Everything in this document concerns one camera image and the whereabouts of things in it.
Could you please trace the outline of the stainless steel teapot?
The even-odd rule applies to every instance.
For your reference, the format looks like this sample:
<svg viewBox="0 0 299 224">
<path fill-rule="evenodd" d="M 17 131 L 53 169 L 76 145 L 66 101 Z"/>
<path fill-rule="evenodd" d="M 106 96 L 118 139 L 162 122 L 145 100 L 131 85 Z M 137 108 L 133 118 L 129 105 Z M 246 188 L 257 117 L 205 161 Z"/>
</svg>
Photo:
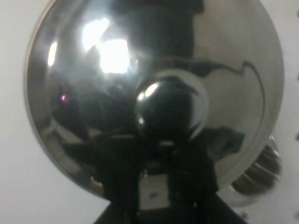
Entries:
<svg viewBox="0 0 299 224">
<path fill-rule="evenodd" d="M 34 132 L 109 201 L 98 224 L 242 224 L 218 192 L 262 152 L 283 87 L 259 0 L 53 0 L 26 61 Z"/>
</svg>

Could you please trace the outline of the right steel teacup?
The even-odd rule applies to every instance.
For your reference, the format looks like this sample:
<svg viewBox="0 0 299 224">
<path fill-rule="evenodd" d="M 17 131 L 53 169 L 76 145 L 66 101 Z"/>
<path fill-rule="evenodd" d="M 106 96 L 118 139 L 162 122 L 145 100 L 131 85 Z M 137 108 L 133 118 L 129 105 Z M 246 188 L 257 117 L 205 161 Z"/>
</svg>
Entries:
<svg viewBox="0 0 299 224">
<path fill-rule="evenodd" d="M 230 184 L 233 196 L 228 204 L 247 206 L 272 193 L 281 181 L 282 170 L 279 149 L 271 135 L 255 161 Z"/>
</svg>

